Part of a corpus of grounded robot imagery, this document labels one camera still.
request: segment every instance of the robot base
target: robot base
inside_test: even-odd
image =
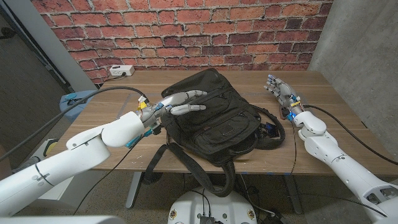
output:
[[[203,199],[201,193],[203,192],[203,187],[197,187],[193,190],[200,194],[189,191],[174,202],[169,212],[168,224],[257,223],[252,205],[242,195],[233,191],[227,197],[221,198],[205,190],[204,195],[209,200],[211,217],[213,218],[202,217]],[[209,217],[209,205],[206,198],[204,198],[204,203],[205,216]]]

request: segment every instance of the black backpack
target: black backpack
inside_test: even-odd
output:
[[[189,102],[190,105],[205,105],[206,109],[180,116],[165,114],[161,117],[163,127],[177,144],[170,143],[159,149],[146,170],[144,182],[148,184],[153,181],[153,168],[163,152],[170,149],[204,188],[219,197],[226,197],[231,193],[235,181],[233,158],[247,154],[254,148],[275,149],[285,139],[285,131],[275,116],[265,109],[250,105],[214,68],[168,87],[162,92],[162,97],[190,90],[207,92],[207,95]],[[275,125],[262,124],[259,112],[268,116]],[[206,172],[180,146],[222,167],[226,174],[226,185],[222,189],[214,188]]]

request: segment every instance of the backpack strap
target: backpack strap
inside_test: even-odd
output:
[[[227,163],[223,164],[221,167],[224,170],[226,175],[226,183],[222,189],[214,188],[214,185],[211,183],[211,180],[207,173],[203,170],[203,168],[190,156],[188,156],[183,149],[176,143],[170,143],[170,145],[164,144],[161,146],[158,151],[156,152],[155,156],[150,161],[145,174],[144,174],[144,184],[150,184],[158,180],[154,180],[153,175],[157,173],[153,173],[153,170],[159,160],[162,158],[162,155],[166,149],[170,149],[177,158],[187,167],[187,169],[193,174],[196,180],[206,188],[209,192],[215,194],[219,197],[226,197],[228,196],[233,189],[235,183],[235,166],[232,160],[228,161]]]
[[[178,159],[184,163],[187,169],[193,174],[196,180],[210,193],[215,194],[218,197],[228,196],[233,189],[235,183],[235,166],[232,160],[223,164],[221,167],[226,175],[226,183],[222,189],[214,188],[211,180],[203,168],[190,156],[188,156],[183,149],[175,143],[169,145],[169,149],[178,157]]]
[[[147,184],[147,185],[151,184],[153,182],[158,181],[162,177],[163,173],[155,173],[154,174],[153,172],[154,172],[155,166],[162,158],[164,151],[166,151],[166,149],[168,149],[168,148],[169,148],[168,145],[164,144],[157,150],[154,157],[149,162],[147,169],[145,170],[144,179],[143,179],[144,184]]]
[[[279,145],[282,144],[282,142],[285,140],[285,129],[282,126],[282,124],[279,122],[279,120],[272,115],[270,112],[268,112],[267,109],[260,108],[258,106],[251,105],[256,111],[265,114],[271,121],[275,124],[275,126],[278,129],[279,132],[279,139],[271,139],[271,138],[259,138],[258,143],[256,145],[256,149],[265,149],[265,150],[270,150],[270,149],[275,149]]]

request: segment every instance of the red brick wall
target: red brick wall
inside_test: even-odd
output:
[[[95,83],[138,70],[306,70],[331,1],[32,0]]]

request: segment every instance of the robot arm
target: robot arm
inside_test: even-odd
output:
[[[277,97],[284,111],[282,116],[302,127],[298,135],[304,141],[305,150],[328,165],[361,203],[383,214],[365,208],[372,222],[398,218],[398,186],[378,179],[340,149],[336,139],[326,131],[326,124],[304,110],[291,86],[272,75],[268,76],[267,84],[270,87],[264,88]]]
[[[146,127],[158,128],[160,132],[157,118],[163,114],[204,110],[203,105],[181,104],[205,94],[204,91],[176,93],[153,106],[148,104],[140,111],[128,112],[116,121],[77,134],[67,142],[66,151],[0,181],[0,217],[12,216],[53,186],[101,164],[111,155],[108,146],[124,146],[144,134]]]

